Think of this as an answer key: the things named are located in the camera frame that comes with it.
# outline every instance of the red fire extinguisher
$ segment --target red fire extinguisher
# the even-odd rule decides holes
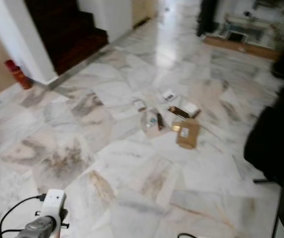
[[[22,86],[23,89],[29,89],[32,87],[31,81],[24,75],[21,68],[18,67],[14,61],[7,60],[4,62],[10,73],[16,79],[17,82]]]

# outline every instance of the brown box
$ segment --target brown box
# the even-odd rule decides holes
[[[200,124],[194,119],[186,119],[180,124],[180,130],[177,136],[177,144],[185,149],[197,147],[197,137]]]

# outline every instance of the black cable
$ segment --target black cable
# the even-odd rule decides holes
[[[188,234],[188,233],[180,233],[177,235],[177,238],[180,238],[180,237],[190,237],[190,238],[198,238],[198,237],[195,237],[191,234]]]
[[[12,230],[5,230],[5,231],[2,231],[2,233],[0,234],[0,238],[2,238],[2,235],[3,235],[4,233],[8,233],[8,232],[20,232],[20,231],[22,231],[22,230],[14,230],[14,229],[12,229]]]
[[[6,214],[2,217],[1,221],[0,221],[0,238],[2,238],[2,234],[5,233],[5,232],[17,232],[17,231],[21,231],[21,230],[6,230],[4,232],[2,232],[2,224],[3,224],[3,221],[4,219],[8,216],[8,214],[13,211],[18,205],[22,204],[23,202],[26,202],[28,200],[31,200],[31,199],[34,199],[34,198],[37,198],[41,201],[44,201],[45,200],[45,197],[46,197],[46,194],[43,193],[41,195],[37,195],[37,196],[33,196],[33,197],[28,197],[28,198],[25,198],[24,200],[20,201],[19,203],[17,203],[15,206],[13,206],[11,209],[9,209],[8,212],[6,212]]]

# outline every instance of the chair leg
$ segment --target chair leg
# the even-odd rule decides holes
[[[267,178],[253,179],[253,182],[254,182],[255,184],[260,184],[260,183],[275,183],[273,180],[268,180]]]

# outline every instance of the staircase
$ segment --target staircase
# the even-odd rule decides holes
[[[60,75],[108,44],[107,32],[94,16],[81,12],[77,0],[25,0],[48,55]]]

